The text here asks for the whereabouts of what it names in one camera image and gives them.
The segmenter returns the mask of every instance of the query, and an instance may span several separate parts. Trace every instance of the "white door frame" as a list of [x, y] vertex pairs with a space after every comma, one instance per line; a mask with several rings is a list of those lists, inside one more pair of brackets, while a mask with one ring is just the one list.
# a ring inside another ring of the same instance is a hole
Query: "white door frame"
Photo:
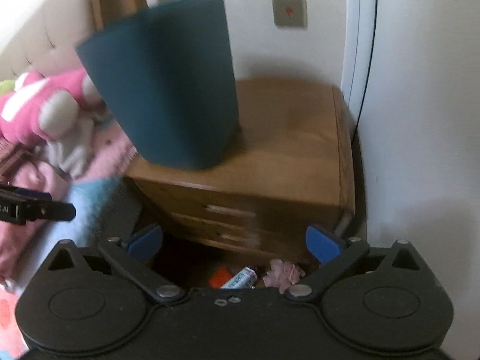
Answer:
[[353, 135], [362, 109], [374, 45], [377, 0], [346, 0], [346, 38], [341, 90]]

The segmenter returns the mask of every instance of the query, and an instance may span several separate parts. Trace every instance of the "green fabric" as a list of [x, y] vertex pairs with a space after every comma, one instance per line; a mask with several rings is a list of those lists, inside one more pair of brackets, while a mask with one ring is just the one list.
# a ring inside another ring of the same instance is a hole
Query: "green fabric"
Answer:
[[15, 88], [14, 79], [6, 79], [5, 81], [0, 81], [0, 96], [5, 95], [6, 93], [13, 92]]

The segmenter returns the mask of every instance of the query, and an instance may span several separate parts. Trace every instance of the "wall socket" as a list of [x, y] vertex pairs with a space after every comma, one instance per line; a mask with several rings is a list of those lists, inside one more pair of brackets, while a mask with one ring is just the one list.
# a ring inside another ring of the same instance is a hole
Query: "wall socket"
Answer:
[[272, 0], [277, 27], [307, 27], [306, 0]]

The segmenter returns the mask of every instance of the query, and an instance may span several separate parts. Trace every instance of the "metal screw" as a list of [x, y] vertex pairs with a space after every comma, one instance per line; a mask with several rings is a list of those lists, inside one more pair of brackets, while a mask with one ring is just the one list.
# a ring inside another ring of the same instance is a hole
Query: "metal screw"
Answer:
[[174, 284], [168, 284], [157, 288], [157, 295], [161, 298], [174, 298], [180, 294], [180, 288]]
[[310, 295], [313, 292], [310, 286], [306, 284], [296, 284], [289, 288], [289, 293], [293, 297], [303, 298]]
[[230, 303], [240, 303], [241, 301], [242, 300], [238, 296], [232, 295], [231, 297], [229, 297]]
[[225, 299], [215, 299], [214, 304], [220, 307], [225, 307], [229, 303]]

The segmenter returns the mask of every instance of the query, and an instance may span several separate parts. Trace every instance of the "battery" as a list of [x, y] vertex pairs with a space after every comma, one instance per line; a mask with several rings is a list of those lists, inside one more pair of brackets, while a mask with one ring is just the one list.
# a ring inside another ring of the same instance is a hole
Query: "battery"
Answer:
[[255, 271], [248, 266], [243, 268], [229, 281], [227, 281], [221, 288], [234, 290], [235, 288], [250, 288], [258, 280]]

